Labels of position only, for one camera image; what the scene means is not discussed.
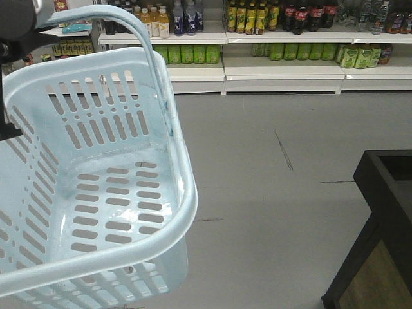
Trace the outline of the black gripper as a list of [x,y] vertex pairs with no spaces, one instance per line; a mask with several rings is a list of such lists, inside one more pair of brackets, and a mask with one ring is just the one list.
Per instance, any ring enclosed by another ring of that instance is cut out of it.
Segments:
[[1,64],[54,44],[53,35],[43,34],[53,13],[53,1],[1,1]]

